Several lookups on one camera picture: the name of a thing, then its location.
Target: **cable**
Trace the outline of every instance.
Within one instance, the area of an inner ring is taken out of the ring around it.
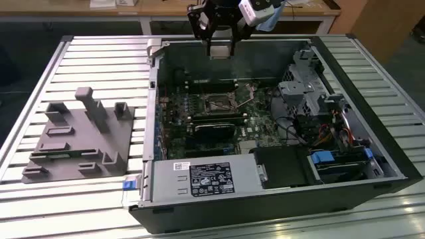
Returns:
[[[343,130],[347,132],[348,143],[354,144],[354,135],[352,135],[351,130],[348,128],[343,128]]]
[[[295,11],[294,9],[295,8],[303,8],[302,6],[295,6],[291,2],[287,1],[287,3],[291,5],[291,6],[286,6],[286,7],[290,7],[292,9],[292,20],[295,20]]]
[[[291,134],[292,136],[296,137],[296,139],[300,141],[302,144],[308,145],[306,140],[300,136],[298,136],[294,132],[290,131],[290,128],[286,128],[284,126],[282,126],[276,120],[275,120],[275,123],[276,123],[278,127],[280,127],[284,131],[287,131],[288,134]]]
[[[288,144],[288,132],[290,132],[290,128],[294,127],[294,124],[291,126],[287,127],[287,136],[286,136],[286,144]]]

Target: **warning label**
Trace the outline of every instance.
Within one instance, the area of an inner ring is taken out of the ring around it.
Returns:
[[[192,165],[190,170],[194,197],[235,193],[230,163]]]

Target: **white label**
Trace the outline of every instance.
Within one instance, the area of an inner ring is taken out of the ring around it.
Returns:
[[[135,12],[135,11],[120,11],[119,15],[138,15],[138,12]]]
[[[176,170],[188,170],[191,162],[175,163],[174,169]]]
[[[223,185],[223,189],[234,188],[234,184]]]

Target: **metal slat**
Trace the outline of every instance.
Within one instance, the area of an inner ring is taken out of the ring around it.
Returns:
[[[90,65],[120,65],[120,64],[146,64],[147,57],[114,57],[114,58],[83,58],[63,59],[62,66],[90,66]]]
[[[150,66],[146,64],[128,65],[100,65],[100,66],[60,66],[58,74],[72,73],[103,73],[103,72],[126,72],[126,71],[148,71]]]
[[[411,137],[411,138],[396,138],[396,142],[400,147],[406,149],[424,148],[425,147],[425,137]]]
[[[130,39],[74,39],[71,45],[147,44],[147,38]]]
[[[52,83],[47,86],[47,91],[75,91],[79,87],[91,87],[94,90],[126,89],[126,88],[148,88],[150,81],[128,80],[128,81],[103,81],[103,82],[71,82]]]
[[[335,48],[335,47],[354,47],[354,43],[351,41],[347,42],[324,42],[326,46],[330,48]]]
[[[404,105],[407,103],[399,96],[367,98],[367,102],[371,106]]]
[[[111,230],[138,225],[139,222],[126,209],[112,209],[7,222],[0,224],[0,230],[5,238],[26,238]]]
[[[84,82],[148,79],[148,71],[55,75],[52,82]]]
[[[338,85],[336,81],[330,80],[330,85],[332,88],[340,88]],[[390,88],[391,85],[383,81],[383,80],[376,80],[376,81],[354,81],[354,84],[358,89],[382,89],[382,88]]]
[[[419,155],[425,155],[425,148],[419,148],[419,149],[408,149],[406,150],[407,156],[419,156]]]
[[[59,196],[3,202],[0,204],[0,220],[120,208],[122,196],[123,192],[120,190],[107,193],[98,192],[83,195],[67,195],[64,197]]]
[[[342,94],[340,88],[334,89],[338,94]],[[366,98],[378,98],[378,97],[395,97],[398,93],[391,88],[384,89],[360,89],[362,95]]]
[[[346,73],[376,73],[374,66],[342,66]],[[324,70],[324,74],[330,74],[330,69]]]
[[[14,184],[0,184],[0,192],[23,192],[26,190],[37,190],[37,189],[51,189],[56,191],[62,187],[68,186],[83,186],[83,185],[102,185],[107,183],[118,183],[123,182],[126,179],[124,176],[118,177],[106,177],[106,178],[92,178],[92,179],[82,179],[82,180],[68,180],[68,181],[56,181],[56,182],[46,182],[46,183],[14,183]]]
[[[71,45],[68,52],[72,51],[132,51],[132,50],[147,50],[146,44],[132,45]]]
[[[122,39],[122,38],[144,38],[143,36],[75,36],[74,39]]]
[[[328,49],[331,53],[360,53],[360,50],[356,47],[336,47]]]
[[[67,52],[64,59],[148,56],[147,51],[75,51]]]
[[[368,60],[338,60],[342,66],[371,66]]]
[[[346,36],[323,36],[320,39],[324,42],[351,42],[351,39]]]
[[[372,108],[378,116],[403,116],[414,115],[414,110],[410,106],[382,106]]]
[[[388,131],[394,137],[425,136],[425,125],[390,127]]]
[[[372,81],[384,79],[379,73],[350,73],[347,75],[352,81]]]
[[[338,60],[354,60],[354,59],[366,59],[366,56],[360,53],[338,53],[334,54],[335,59]]]
[[[42,189],[29,189],[13,192],[3,192],[0,194],[0,200],[26,200],[41,196],[54,196],[54,195],[72,195],[80,193],[96,193],[106,192],[112,190],[122,190],[123,183],[103,183],[103,184],[88,184],[88,185],[76,185],[68,187],[58,187],[55,190],[52,188]]]

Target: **paper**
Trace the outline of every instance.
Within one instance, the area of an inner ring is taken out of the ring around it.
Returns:
[[[91,10],[110,10],[116,8],[115,0],[91,0]]]
[[[307,4],[311,1],[312,0],[288,0],[287,2],[290,3],[290,5],[298,5],[298,4]]]

